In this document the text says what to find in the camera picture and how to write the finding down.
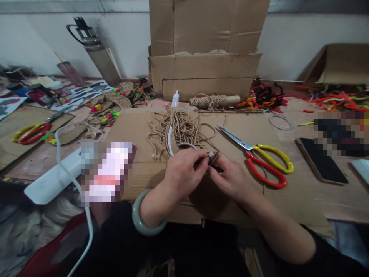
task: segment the power strip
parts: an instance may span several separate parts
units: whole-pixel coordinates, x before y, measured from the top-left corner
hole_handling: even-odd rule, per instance
[[[81,174],[81,148],[75,150],[61,163],[77,178]],[[53,200],[63,189],[71,183],[65,171],[56,165],[28,187],[24,189],[25,195],[38,205],[45,205]]]

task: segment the jade bangle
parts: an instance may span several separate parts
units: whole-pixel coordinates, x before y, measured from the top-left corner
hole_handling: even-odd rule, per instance
[[[167,221],[163,220],[163,222],[158,227],[155,228],[149,228],[142,222],[142,219],[140,217],[140,205],[142,199],[146,196],[146,194],[149,193],[149,191],[151,191],[151,189],[145,190],[137,197],[135,203],[133,204],[132,220],[133,224],[135,225],[137,231],[140,234],[147,237],[152,237],[159,234],[164,229]]]

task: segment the person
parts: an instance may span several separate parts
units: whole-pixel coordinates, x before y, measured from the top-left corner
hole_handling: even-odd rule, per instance
[[[237,162],[219,153],[216,166],[223,171],[219,173],[208,160],[206,152],[195,149],[181,150],[169,159],[163,181],[140,205],[140,217],[147,227],[160,225],[208,174],[254,220],[270,248],[277,275],[368,276],[359,262],[281,213],[254,187]],[[159,265],[152,276],[168,276],[160,269],[169,257],[174,260],[174,276],[250,276],[233,225],[210,220],[204,226],[168,223],[158,235],[147,237],[136,230],[130,203],[118,202],[111,214],[102,209],[93,213],[100,231],[74,276],[137,276],[148,257]],[[75,250],[61,262],[61,276],[69,273],[83,250]]]

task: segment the white bottle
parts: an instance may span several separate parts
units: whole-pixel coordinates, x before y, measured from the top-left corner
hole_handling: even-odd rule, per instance
[[[179,99],[180,99],[180,95],[178,94],[178,91],[176,91],[176,94],[174,94],[172,98],[172,107],[178,106]]]

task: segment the sticker sheet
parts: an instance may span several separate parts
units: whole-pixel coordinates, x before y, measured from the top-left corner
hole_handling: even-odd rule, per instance
[[[111,91],[112,89],[113,87],[109,86],[105,80],[86,84],[84,87],[73,88],[70,90],[72,94],[66,97],[64,105],[60,106],[55,103],[51,107],[51,110],[60,111],[65,107],[70,107],[70,110],[75,110],[84,103],[94,99],[96,96],[101,95],[103,91]]]
[[[10,97],[0,99],[0,120],[14,112],[28,97]]]

